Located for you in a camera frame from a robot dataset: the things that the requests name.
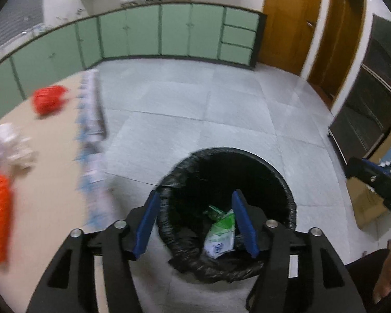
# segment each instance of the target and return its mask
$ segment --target black cabinet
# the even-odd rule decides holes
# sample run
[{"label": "black cabinet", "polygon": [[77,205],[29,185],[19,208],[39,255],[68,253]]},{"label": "black cabinet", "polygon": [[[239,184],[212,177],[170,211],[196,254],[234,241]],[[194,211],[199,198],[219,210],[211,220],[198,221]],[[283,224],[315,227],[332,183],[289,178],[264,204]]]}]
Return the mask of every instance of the black cabinet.
[{"label": "black cabinet", "polygon": [[391,22],[374,16],[361,70],[329,134],[347,163],[370,157],[390,129]]}]

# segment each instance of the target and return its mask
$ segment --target black trash bin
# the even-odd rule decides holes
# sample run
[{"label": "black trash bin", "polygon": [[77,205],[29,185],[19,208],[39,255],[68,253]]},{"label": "black trash bin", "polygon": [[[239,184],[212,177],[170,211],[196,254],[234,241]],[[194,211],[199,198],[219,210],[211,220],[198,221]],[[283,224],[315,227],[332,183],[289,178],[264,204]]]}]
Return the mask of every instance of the black trash bin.
[{"label": "black trash bin", "polygon": [[231,209],[232,193],[240,189],[250,205],[295,230],[296,204],[281,174],[260,157],[236,148],[211,148],[191,154],[157,187],[161,211],[159,235],[172,252],[170,264],[192,272],[205,283],[233,282],[258,275],[266,260],[254,260],[243,248],[236,227],[234,252],[217,259],[203,255],[213,221],[203,214],[209,205]]}]

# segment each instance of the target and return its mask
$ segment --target human hand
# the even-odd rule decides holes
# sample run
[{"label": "human hand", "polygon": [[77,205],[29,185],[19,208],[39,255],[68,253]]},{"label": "human hand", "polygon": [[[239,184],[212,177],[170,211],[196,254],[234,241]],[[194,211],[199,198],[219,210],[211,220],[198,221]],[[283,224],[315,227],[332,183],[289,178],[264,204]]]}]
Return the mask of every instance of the human hand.
[{"label": "human hand", "polygon": [[378,281],[373,293],[374,302],[377,304],[391,293],[391,250],[385,259]]}]

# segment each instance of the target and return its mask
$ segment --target person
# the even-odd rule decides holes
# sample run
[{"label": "person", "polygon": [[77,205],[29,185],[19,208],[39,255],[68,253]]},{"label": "person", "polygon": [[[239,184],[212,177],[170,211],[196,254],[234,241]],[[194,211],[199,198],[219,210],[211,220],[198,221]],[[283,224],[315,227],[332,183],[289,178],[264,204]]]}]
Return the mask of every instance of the person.
[{"label": "person", "polygon": [[391,246],[346,265],[368,313],[391,313]]}]

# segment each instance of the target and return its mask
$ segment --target tile floor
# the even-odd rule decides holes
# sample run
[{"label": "tile floor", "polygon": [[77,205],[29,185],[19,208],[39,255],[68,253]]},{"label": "tile floor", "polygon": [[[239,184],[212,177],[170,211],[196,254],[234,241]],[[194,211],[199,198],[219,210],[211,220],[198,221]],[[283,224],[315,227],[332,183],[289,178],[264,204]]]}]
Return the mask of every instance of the tile floor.
[{"label": "tile floor", "polygon": [[[361,231],[345,177],[327,136],[333,117],[303,79],[262,64],[255,71],[218,64],[134,59],[97,67],[109,138],[107,176],[125,213],[190,152],[229,146],[270,162],[298,205],[297,230],[320,227],[345,263],[386,246],[391,217]],[[157,235],[132,262],[144,312],[244,312],[254,279],[204,285],[178,274]]]}]

